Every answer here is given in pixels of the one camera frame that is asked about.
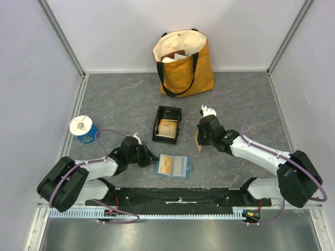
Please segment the black plastic tray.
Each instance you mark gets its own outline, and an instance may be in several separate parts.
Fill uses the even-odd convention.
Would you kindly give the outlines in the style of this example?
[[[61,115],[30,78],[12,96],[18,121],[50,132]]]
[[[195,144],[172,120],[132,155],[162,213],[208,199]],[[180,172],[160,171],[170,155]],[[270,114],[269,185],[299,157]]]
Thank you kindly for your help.
[[[177,144],[182,109],[159,105],[152,129],[152,141]]]

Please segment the teal leather card holder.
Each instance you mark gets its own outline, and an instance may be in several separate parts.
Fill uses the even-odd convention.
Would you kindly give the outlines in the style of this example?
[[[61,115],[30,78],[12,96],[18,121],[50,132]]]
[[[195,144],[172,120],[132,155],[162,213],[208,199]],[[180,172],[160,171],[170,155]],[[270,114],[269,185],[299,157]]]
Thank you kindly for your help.
[[[158,173],[159,162],[156,164],[155,173],[158,175],[168,177],[188,178],[189,173],[193,171],[193,166],[191,165],[190,159],[186,156],[172,156],[172,157],[173,157],[173,166],[172,166],[172,173],[170,175],[164,175]]]

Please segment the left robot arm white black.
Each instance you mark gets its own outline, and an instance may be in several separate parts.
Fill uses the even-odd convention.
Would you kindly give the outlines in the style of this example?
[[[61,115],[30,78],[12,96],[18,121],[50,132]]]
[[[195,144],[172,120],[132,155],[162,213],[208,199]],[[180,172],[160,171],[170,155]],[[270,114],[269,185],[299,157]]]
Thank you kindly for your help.
[[[106,177],[121,174],[130,164],[147,167],[158,161],[137,136],[127,136],[120,147],[102,158],[89,161],[60,158],[38,185],[37,193],[59,212],[67,211],[78,201],[91,199],[107,206],[115,201],[115,187]]]

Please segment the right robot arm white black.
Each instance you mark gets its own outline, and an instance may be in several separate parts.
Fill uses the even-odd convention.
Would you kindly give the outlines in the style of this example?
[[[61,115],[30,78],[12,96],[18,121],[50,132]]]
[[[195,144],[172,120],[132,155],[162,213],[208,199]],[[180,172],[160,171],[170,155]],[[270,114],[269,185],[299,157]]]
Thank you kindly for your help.
[[[246,159],[275,176],[251,178],[247,182],[247,188],[239,194],[246,206],[260,199],[284,199],[297,208],[303,208],[322,185],[321,177],[302,151],[281,152],[256,144],[238,131],[225,130],[214,115],[201,118],[197,127],[199,145],[212,145],[219,152]]]

